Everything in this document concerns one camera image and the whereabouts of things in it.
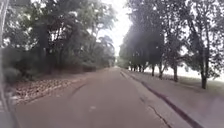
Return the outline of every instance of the grass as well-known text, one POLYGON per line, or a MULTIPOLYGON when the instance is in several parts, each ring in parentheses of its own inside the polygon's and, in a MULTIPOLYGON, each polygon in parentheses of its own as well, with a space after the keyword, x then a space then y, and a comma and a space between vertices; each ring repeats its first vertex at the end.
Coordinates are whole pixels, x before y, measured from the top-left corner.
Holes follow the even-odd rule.
MULTIPOLYGON (((164 74, 163 79, 173 80, 173 75, 164 74)), ((180 83, 180 85, 201 89, 200 78, 178 76, 178 79, 179 79, 178 83, 180 83)), ((207 91, 212 93, 218 93, 224 96, 224 82, 208 80, 207 91)))

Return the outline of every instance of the foliage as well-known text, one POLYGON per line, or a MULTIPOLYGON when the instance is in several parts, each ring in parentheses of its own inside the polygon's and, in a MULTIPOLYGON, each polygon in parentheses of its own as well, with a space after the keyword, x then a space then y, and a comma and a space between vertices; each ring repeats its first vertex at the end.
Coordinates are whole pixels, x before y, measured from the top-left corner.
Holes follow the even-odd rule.
POLYGON ((202 88, 223 71, 223 1, 128 0, 127 6, 133 25, 120 57, 131 69, 150 66, 154 75, 158 65, 162 78, 169 66, 178 81, 177 67, 184 62, 200 72, 202 88))
POLYGON ((98 39, 97 33, 111 29, 114 22, 111 5, 100 1, 46 0, 10 7, 2 45, 4 68, 30 77, 30 71, 112 66, 113 41, 106 36, 98 39))

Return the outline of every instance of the bush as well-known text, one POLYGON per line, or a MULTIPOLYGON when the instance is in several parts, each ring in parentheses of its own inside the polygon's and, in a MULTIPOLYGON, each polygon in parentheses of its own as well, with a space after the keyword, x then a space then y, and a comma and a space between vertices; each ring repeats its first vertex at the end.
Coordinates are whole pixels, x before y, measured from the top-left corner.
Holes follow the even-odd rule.
POLYGON ((9 67, 3 69, 3 76, 4 80, 8 84, 13 84, 15 82, 18 82, 20 80, 21 72, 15 68, 9 67))

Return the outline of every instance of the footpath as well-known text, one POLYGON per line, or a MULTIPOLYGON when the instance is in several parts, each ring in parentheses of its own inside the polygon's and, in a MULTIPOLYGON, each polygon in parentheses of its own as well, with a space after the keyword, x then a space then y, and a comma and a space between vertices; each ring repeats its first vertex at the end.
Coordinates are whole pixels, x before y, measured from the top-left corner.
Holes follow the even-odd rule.
POLYGON ((224 128, 224 97, 148 74, 124 71, 164 100, 194 128, 224 128))

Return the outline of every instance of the sidewalk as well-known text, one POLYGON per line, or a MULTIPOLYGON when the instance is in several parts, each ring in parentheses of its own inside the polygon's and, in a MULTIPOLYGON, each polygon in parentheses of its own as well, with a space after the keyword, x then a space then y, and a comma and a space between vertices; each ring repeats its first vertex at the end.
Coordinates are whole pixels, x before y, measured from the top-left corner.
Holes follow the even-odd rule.
POLYGON ((224 98, 205 90, 187 88, 179 83, 125 71, 151 90, 165 97, 203 128, 224 128, 224 98))

